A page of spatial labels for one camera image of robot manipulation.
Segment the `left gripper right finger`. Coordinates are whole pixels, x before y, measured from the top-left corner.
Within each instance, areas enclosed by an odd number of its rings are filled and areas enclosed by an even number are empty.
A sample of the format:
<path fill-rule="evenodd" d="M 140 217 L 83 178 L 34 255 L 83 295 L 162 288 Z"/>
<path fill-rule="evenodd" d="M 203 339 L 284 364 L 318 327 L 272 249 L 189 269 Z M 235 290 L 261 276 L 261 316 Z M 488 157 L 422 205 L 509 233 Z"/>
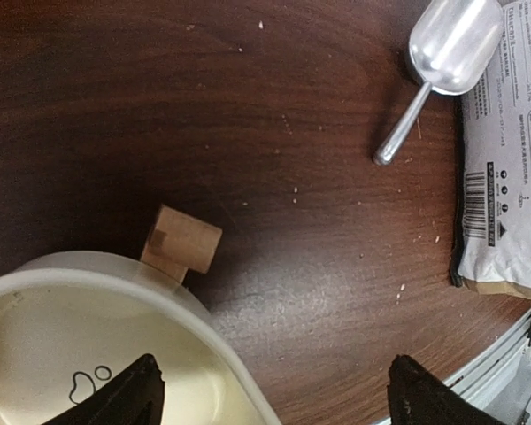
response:
<path fill-rule="evenodd" d="M 391 363 L 388 407 L 393 425 L 500 423 L 465 402 L 409 355 L 397 355 Z"/>

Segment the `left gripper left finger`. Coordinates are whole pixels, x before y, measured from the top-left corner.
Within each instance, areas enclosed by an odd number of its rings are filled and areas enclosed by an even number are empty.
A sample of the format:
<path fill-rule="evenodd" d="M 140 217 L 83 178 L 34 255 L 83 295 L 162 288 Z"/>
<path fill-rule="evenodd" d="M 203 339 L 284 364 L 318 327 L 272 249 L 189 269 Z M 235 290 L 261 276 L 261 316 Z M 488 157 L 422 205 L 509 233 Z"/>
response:
<path fill-rule="evenodd" d="M 162 423 L 165 382 L 156 358 L 146 353 L 83 402 L 47 425 Z"/>

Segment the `cream pet bowl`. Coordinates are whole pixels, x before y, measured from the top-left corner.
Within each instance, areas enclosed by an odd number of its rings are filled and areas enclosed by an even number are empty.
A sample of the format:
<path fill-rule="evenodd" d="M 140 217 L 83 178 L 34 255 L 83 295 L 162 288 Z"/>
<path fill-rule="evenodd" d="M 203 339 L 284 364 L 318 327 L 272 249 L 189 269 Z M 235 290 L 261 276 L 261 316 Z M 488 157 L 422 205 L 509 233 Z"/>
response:
<path fill-rule="evenodd" d="M 161 424 L 275 424 L 247 367 L 184 286 L 222 232 L 162 206 L 139 259 L 65 251 L 0 276 L 0 424 L 46 424 L 142 355 L 165 382 Z"/>

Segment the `dog food bag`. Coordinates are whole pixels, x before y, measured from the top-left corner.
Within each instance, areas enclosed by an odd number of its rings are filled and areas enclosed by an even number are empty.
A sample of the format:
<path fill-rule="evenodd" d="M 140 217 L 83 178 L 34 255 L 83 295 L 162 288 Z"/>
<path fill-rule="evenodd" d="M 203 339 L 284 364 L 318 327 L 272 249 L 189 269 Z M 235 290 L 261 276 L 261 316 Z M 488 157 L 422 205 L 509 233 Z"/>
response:
<path fill-rule="evenodd" d="M 496 53 L 460 101 L 450 277 L 483 295 L 531 299 L 531 1 L 503 11 Z"/>

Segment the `metal scoop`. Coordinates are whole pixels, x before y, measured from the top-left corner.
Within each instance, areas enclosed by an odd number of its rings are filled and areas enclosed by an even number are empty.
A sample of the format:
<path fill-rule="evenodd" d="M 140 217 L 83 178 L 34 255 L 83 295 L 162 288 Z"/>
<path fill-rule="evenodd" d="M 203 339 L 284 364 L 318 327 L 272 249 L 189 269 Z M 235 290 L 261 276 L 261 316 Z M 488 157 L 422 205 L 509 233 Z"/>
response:
<path fill-rule="evenodd" d="M 411 31 L 407 50 L 421 87 L 374 153 L 376 164 L 386 166 L 393 161 L 432 92 L 455 97 L 476 86 L 503 32 L 504 12 L 498 1 L 429 3 Z"/>

